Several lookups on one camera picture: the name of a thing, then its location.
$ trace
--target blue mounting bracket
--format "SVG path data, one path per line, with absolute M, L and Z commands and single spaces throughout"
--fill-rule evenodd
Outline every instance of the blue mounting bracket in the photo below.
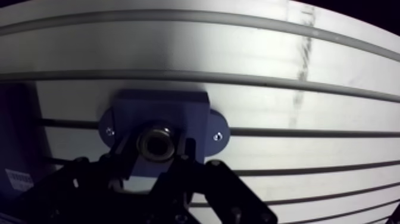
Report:
M 206 92 L 122 90 L 99 122 L 99 134 L 110 148 L 130 132 L 149 122 L 168 123 L 186 138 L 196 140 L 196 161 L 219 153 L 230 138 L 226 119 L 210 109 Z M 171 160 L 163 163 L 139 156 L 133 176 L 157 177 L 166 172 Z

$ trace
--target black mechanical arm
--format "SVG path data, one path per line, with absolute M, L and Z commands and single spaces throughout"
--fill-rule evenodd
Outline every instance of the black mechanical arm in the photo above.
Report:
M 189 212 L 193 193 L 204 194 L 223 224 L 276 224 L 277 217 L 222 161 L 195 161 L 185 139 L 146 194 L 127 192 L 139 157 L 136 135 L 125 136 L 99 161 L 77 158 L 18 198 L 10 214 L 27 223 L 199 223 Z

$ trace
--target black background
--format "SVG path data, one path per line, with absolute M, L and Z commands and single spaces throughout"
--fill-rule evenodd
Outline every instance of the black background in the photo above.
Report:
M 25 0 L 0 0 L 0 7 Z M 299 0 L 368 22 L 400 36 L 400 0 Z

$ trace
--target metal bushing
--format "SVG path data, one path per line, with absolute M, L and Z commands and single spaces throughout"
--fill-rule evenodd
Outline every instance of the metal bushing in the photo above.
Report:
M 144 130 L 137 139 L 139 153 L 149 161 L 162 163 L 175 153 L 171 130 L 167 127 L 152 127 Z

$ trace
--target barcode label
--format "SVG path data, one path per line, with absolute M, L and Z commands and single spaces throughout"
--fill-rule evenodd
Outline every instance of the barcode label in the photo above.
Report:
M 33 187 L 32 178 L 28 173 L 5 169 L 12 188 L 18 191 L 27 191 Z

